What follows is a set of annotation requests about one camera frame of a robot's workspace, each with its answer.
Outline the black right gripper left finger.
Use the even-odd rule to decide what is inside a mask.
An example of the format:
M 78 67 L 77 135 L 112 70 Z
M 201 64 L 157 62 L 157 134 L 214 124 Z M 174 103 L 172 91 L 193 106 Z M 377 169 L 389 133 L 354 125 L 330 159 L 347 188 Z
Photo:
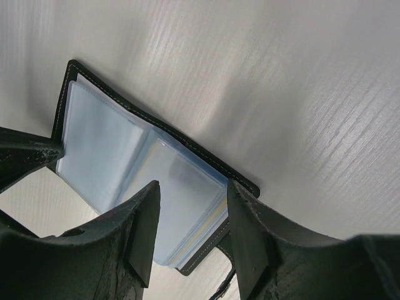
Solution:
M 1 214 L 2 299 L 141 299 L 160 214 L 151 181 L 131 199 L 61 236 L 40 238 Z

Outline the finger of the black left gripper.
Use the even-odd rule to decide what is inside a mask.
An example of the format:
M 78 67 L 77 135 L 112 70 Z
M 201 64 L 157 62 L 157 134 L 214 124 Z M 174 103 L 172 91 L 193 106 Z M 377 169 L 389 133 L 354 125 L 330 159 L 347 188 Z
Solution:
M 61 144 L 35 134 L 1 128 L 1 192 L 64 156 Z

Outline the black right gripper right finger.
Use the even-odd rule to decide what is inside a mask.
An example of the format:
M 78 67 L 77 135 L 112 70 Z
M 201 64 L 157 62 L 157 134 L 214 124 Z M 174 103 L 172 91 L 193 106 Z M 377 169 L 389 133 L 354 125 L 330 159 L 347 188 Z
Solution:
M 399 298 L 399 236 L 325 236 L 236 181 L 228 184 L 227 208 L 241 299 Z

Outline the black leather card holder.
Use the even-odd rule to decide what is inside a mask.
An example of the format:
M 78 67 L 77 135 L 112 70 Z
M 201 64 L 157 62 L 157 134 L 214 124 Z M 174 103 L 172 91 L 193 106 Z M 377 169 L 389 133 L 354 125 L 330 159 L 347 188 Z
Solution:
M 52 138 L 64 156 L 53 171 L 97 213 L 127 201 L 151 181 L 161 193 L 152 263 L 184 276 L 213 249 L 232 258 L 227 214 L 187 260 L 171 264 L 235 180 L 253 196 L 259 188 L 166 122 L 135 106 L 79 61 L 68 62 Z

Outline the gold card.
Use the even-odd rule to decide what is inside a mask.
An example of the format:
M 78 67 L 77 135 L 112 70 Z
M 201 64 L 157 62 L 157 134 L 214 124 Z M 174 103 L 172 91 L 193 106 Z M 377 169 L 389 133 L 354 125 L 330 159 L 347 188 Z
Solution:
M 191 252 L 197 250 L 211 234 L 222 224 L 227 214 L 227 198 L 223 197 L 221 203 L 211 213 L 211 215 L 200 225 L 199 229 L 190 237 L 187 243 L 178 252 L 172 260 L 173 265 L 181 264 L 181 261 L 187 260 Z

